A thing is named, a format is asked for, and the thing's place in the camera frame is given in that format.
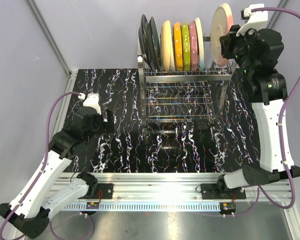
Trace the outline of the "cream and pink leaf plate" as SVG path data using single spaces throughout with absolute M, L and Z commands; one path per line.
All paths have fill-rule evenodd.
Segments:
M 224 67 L 228 62 L 222 56 L 220 37 L 227 35 L 233 24 L 234 19 L 230 5 L 228 3 L 221 4 L 214 12 L 210 33 L 212 57 L 214 63 L 219 67 Z

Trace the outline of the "pink bottom plate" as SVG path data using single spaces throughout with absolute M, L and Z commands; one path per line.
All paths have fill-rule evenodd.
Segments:
M 195 21 L 188 24 L 189 41 L 190 41 L 190 69 L 197 71 L 198 69 L 198 37 Z

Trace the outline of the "cream and blue leaf plate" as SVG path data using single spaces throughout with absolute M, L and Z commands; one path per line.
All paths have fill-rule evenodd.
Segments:
M 203 71 L 205 68 L 205 51 L 204 51 L 204 40 L 203 40 L 203 31 L 202 24 L 199 17 L 194 19 L 197 33 L 197 46 L 198 46 L 198 68 L 200 71 Z

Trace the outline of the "yellow wavy plate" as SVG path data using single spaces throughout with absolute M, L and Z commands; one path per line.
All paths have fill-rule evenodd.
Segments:
M 190 34 L 187 22 L 181 24 L 183 71 L 188 72 L 191 67 Z

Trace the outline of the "orange polka dot plate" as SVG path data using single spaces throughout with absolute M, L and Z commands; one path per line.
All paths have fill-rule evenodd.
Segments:
M 181 25 L 179 21 L 173 25 L 173 46 L 175 70 L 181 72 L 183 70 L 183 50 Z

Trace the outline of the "cream plate with bear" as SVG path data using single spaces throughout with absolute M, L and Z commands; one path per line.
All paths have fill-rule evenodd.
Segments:
M 173 42 L 171 42 L 171 44 L 170 44 L 170 71 L 171 72 L 175 72 L 176 71 Z

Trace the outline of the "yellow plate with drawing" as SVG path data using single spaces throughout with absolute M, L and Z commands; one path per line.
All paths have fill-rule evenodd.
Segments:
M 166 20 L 161 27 L 161 61 L 164 72 L 170 70 L 171 62 L 171 23 Z

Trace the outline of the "blue glazed plate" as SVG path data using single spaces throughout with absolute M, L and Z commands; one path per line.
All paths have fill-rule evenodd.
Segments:
M 147 26 L 147 45 L 151 69 L 153 71 L 162 72 L 161 47 L 156 22 L 153 16 L 150 18 Z

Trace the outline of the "dark striped rim plate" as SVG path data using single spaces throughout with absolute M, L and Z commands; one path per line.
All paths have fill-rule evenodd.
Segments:
M 139 40 L 142 57 L 144 61 L 147 63 L 147 65 L 149 66 L 149 68 L 153 70 L 154 67 L 153 64 L 151 63 L 150 54 L 147 45 L 147 36 L 146 36 L 147 27 L 148 27 L 148 20 L 145 14 L 142 14 L 139 29 L 138 29 L 138 40 Z

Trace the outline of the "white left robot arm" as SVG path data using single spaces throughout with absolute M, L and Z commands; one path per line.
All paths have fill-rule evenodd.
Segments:
M 57 213 L 76 199 L 112 198 L 113 184 L 98 186 L 98 179 L 89 172 L 79 173 L 67 186 L 48 196 L 59 175 L 92 137 L 114 133 L 113 112 L 108 109 L 106 114 L 104 121 L 102 113 L 93 107 L 82 106 L 74 112 L 73 119 L 53 135 L 48 152 L 24 189 L 10 203 L 0 204 L 5 223 L 35 239 Z

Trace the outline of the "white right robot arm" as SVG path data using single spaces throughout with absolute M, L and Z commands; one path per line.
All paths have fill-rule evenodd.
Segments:
M 216 192 L 229 198 L 241 187 L 268 185 L 300 177 L 287 152 L 281 152 L 281 142 L 287 140 L 286 121 L 282 107 L 288 99 L 287 83 L 275 66 L 284 50 L 279 32 L 249 28 L 244 34 L 233 25 L 227 35 L 219 38 L 221 55 L 233 59 L 243 74 L 243 86 L 254 111 L 260 142 L 259 161 L 219 176 Z

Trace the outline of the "aluminium front rail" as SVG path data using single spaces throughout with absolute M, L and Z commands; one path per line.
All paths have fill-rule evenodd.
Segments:
M 98 184 L 111 183 L 113 200 L 149 202 L 194 202 L 202 197 L 196 191 L 200 184 L 215 183 L 222 173 L 93 173 Z M 70 183 L 72 174 L 63 172 L 54 182 L 47 196 Z M 263 189 L 275 201 L 291 199 L 288 180 L 264 185 Z

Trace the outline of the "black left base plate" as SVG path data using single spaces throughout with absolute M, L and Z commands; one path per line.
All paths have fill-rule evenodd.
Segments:
M 79 199 L 99 199 L 102 200 L 111 200 L 114 193 L 114 184 L 113 183 L 99 183 L 97 185 L 96 192 L 92 196 L 83 196 Z

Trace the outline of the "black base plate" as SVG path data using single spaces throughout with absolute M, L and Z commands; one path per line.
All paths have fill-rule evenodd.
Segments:
M 198 192 L 201 194 L 202 200 L 245 200 L 247 198 L 245 190 L 241 192 L 241 188 L 234 188 L 221 191 L 216 183 L 202 183 L 199 185 Z
M 96 192 L 92 196 L 83 196 L 79 199 L 99 199 L 102 200 L 111 200 L 114 193 L 114 184 L 113 183 L 99 183 L 97 185 Z

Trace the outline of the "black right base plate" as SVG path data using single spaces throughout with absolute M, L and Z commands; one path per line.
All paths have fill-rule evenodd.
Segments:
M 202 200 L 245 200 L 247 198 L 245 190 L 241 192 L 241 188 L 234 188 L 221 191 L 216 183 L 202 183 L 199 185 L 198 192 L 201 194 Z

